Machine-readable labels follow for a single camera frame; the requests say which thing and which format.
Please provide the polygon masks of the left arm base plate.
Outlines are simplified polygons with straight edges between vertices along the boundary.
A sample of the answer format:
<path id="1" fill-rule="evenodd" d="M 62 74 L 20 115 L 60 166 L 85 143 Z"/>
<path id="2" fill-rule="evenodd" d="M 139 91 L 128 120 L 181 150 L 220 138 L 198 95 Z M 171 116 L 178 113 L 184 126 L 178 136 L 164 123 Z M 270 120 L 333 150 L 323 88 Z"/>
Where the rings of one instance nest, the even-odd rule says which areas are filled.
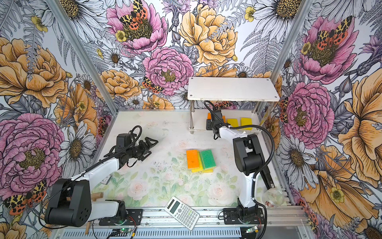
<path id="1" fill-rule="evenodd" d="M 139 226 L 143 209 L 126 209 L 124 213 L 117 212 L 116 216 L 101 218 L 100 226 Z"/>

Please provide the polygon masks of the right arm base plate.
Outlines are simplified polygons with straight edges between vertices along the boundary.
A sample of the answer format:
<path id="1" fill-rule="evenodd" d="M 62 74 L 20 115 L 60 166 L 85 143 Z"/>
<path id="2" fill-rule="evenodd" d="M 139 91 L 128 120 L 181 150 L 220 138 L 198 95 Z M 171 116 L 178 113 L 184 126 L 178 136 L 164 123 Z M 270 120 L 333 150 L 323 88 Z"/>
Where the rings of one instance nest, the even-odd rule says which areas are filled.
<path id="1" fill-rule="evenodd" d="M 223 220 L 225 225 L 260 225 L 264 224 L 264 214 L 259 209 L 257 214 L 240 215 L 236 208 L 224 208 Z"/>

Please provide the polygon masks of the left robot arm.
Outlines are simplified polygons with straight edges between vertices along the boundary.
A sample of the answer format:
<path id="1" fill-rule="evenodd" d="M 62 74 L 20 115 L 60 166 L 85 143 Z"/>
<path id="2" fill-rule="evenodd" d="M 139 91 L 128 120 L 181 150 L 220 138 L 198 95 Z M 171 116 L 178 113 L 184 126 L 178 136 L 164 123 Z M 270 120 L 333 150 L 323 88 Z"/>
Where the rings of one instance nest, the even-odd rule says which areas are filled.
<path id="1" fill-rule="evenodd" d="M 109 153 L 106 158 L 84 172 L 55 182 L 44 213 L 46 224 L 81 227 L 89 221 L 102 218 L 115 220 L 117 223 L 125 222 L 127 211 L 123 201 L 95 202 L 91 191 L 107 176 L 127 165 L 129 159 L 145 160 L 151 155 L 151 148 L 158 144 L 157 140 L 146 137 L 138 143 L 131 141 L 123 147 L 122 144 L 127 139 L 127 134 L 118 139 L 113 153 Z"/>

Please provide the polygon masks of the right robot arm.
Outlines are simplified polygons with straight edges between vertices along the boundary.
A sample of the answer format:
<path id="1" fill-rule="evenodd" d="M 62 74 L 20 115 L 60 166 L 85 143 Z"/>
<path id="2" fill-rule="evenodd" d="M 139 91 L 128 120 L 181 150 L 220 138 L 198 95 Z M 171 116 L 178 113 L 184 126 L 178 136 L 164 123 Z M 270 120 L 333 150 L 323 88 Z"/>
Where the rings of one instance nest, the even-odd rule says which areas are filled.
<path id="1" fill-rule="evenodd" d="M 238 218 L 244 221 L 258 214 L 259 207 L 266 208 L 256 201 L 255 187 L 259 173 L 268 166 L 274 156 L 275 142 L 272 135 L 262 126 L 250 124 L 233 127 L 224 122 L 220 109 L 209 108 L 208 110 L 210 112 L 209 126 L 214 133 L 214 138 L 222 138 L 232 143 L 235 165 L 239 172 L 246 176 L 245 189 L 240 193 L 236 207 Z M 258 136 L 244 131 L 249 127 L 263 131 L 271 140 L 271 152 L 268 159 L 264 157 Z"/>

